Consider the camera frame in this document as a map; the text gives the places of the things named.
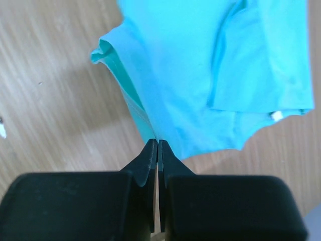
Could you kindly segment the teal t shirt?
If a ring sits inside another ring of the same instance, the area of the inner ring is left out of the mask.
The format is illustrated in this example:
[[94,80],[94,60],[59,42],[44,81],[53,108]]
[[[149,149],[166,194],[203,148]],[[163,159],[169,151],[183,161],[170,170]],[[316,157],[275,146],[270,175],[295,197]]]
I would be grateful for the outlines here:
[[314,108],[307,1],[119,1],[91,54],[118,82],[142,139],[179,159],[241,149]]

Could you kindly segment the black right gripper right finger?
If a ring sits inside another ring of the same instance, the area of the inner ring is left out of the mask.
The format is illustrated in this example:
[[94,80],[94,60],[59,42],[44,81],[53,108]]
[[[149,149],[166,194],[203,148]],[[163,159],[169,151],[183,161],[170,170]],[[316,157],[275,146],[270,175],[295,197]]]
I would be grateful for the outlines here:
[[197,175],[158,144],[160,228],[166,240],[307,240],[289,187],[266,175]]

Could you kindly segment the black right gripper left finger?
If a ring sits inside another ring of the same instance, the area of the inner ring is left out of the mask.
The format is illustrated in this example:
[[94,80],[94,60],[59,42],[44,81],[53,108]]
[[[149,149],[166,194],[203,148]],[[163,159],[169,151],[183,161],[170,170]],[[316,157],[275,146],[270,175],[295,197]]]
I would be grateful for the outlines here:
[[119,171],[18,176],[1,201],[1,240],[150,240],[157,141]]

